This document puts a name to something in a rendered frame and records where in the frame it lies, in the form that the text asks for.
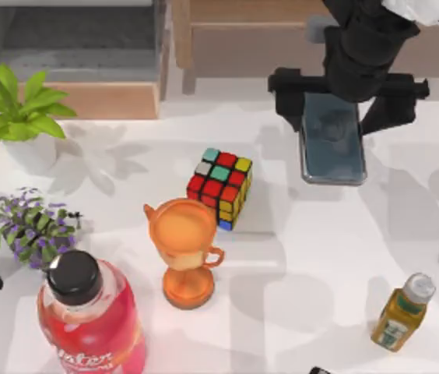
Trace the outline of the dark grey smartphone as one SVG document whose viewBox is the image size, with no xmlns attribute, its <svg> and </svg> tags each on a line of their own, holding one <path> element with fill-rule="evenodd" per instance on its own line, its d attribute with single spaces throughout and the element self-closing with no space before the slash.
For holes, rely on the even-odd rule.
<svg viewBox="0 0 439 374">
<path fill-rule="evenodd" d="M 307 93 L 304 99 L 302 178 L 320 185 L 361 185 L 367 170 L 357 105 L 330 93 Z"/>
</svg>

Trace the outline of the pale grey rounded box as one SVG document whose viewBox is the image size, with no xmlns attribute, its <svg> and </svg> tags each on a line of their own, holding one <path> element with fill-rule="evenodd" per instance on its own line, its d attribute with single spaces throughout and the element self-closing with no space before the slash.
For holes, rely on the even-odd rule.
<svg viewBox="0 0 439 374">
<path fill-rule="evenodd" d="M 325 29 L 337 25 L 332 16 L 313 15 L 306 22 L 305 37 L 312 44 L 324 44 Z"/>
</svg>

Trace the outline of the wooden cupboard door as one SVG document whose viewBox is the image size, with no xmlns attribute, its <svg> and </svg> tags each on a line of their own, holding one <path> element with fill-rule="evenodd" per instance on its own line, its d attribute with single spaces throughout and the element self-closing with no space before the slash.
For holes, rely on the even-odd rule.
<svg viewBox="0 0 439 374">
<path fill-rule="evenodd" d="M 197 29 L 191 72 L 199 78 L 261 78 L 277 67 L 323 73 L 325 48 L 298 28 Z"/>
</svg>

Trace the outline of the wooden cupboard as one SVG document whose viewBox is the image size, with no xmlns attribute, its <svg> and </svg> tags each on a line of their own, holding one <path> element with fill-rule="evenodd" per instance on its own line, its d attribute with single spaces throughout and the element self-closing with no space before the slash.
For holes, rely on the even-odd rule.
<svg viewBox="0 0 439 374">
<path fill-rule="evenodd" d="M 169 0 L 176 65 L 183 94 L 195 92 L 193 40 L 197 29 L 298 28 L 313 15 L 327 16 L 322 0 Z"/>
</svg>

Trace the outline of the colourful puzzle cube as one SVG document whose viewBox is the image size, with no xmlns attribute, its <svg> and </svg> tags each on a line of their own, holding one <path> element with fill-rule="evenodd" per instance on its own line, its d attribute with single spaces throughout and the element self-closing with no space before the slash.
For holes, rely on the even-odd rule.
<svg viewBox="0 0 439 374">
<path fill-rule="evenodd" d="M 208 148 L 188 182 L 186 196 L 212 209 L 219 228 L 232 231 L 248 197 L 252 166 L 246 157 Z"/>
</svg>

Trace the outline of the orange trophy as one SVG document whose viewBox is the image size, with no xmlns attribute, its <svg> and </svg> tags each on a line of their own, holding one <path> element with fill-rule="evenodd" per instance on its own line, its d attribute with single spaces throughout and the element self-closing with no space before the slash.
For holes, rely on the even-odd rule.
<svg viewBox="0 0 439 374">
<path fill-rule="evenodd" d="M 216 218 L 197 200 L 176 198 L 157 208 L 143 205 L 149 237 L 167 265 L 162 278 L 164 296 L 179 309 L 196 309 L 212 296 L 212 269 L 225 252 L 213 245 Z"/>
</svg>

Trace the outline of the pale wooden drawer front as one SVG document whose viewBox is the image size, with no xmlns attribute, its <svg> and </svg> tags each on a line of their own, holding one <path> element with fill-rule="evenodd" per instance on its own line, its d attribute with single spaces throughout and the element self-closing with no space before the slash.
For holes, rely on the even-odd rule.
<svg viewBox="0 0 439 374">
<path fill-rule="evenodd" d="M 46 87 L 64 91 L 61 102 L 80 119 L 150 120 L 159 117 L 162 90 L 154 82 L 53 82 Z"/>
</svg>

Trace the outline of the yellow bottle with white cap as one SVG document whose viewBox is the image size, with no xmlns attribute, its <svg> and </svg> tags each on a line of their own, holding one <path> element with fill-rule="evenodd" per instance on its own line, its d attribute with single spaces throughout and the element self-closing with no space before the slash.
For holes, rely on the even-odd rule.
<svg viewBox="0 0 439 374">
<path fill-rule="evenodd" d="M 371 340 L 392 352 L 399 351 L 420 327 L 436 286 L 425 273 L 414 273 L 396 288 L 371 333 Z"/>
</svg>

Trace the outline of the open drawer with grey inside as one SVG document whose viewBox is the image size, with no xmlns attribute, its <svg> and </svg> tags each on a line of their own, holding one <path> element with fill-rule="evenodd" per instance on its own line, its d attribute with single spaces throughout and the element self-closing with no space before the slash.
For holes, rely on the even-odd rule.
<svg viewBox="0 0 439 374">
<path fill-rule="evenodd" d="M 0 0 L 0 65 L 20 84 L 45 70 L 45 83 L 159 83 L 163 97 L 166 11 L 166 0 Z"/>
</svg>

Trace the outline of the green plant in white pot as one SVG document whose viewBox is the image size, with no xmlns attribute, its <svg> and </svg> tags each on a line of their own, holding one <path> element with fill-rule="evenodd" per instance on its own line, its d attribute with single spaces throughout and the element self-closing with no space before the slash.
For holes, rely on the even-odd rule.
<svg viewBox="0 0 439 374">
<path fill-rule="evenodd" d="M 55 164 L 56 141 L 65 138 L 56 120 L 77 113 L 61 101 L 63 90 L 45 85 L 47 72 L 40 70 L 26 80 L 23 96 L 19 80 L 5 64 L 0 65 L 0 144 L 28 172 L 41 175 Z"/>
</svg>

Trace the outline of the purple flowering plant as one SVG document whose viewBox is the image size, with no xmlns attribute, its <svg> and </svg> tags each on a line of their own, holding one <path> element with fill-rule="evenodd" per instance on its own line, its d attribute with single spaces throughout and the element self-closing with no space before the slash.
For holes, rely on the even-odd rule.
<svg viewBox="0 0 439 374">
<path fill-rule="evenodd" d="M 45 272 L 55 257 L 76 247 L 82 218 L 39 189 L 21 187 L 0 196 L 0 247 L 7 245 L 18 262 Z"/>
</svg>

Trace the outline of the red bottle with black cap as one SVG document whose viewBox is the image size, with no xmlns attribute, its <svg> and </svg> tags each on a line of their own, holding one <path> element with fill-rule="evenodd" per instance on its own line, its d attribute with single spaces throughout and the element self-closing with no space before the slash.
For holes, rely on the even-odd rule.
<svg viewBox="0 0 439 374">
<path fill-rule="evenodd" d="M 146 345 L 135 296 L 109 262 L 81 250 L 57 256 L 37 313 L 65 374 L 142 374 Z"/>
</svg>

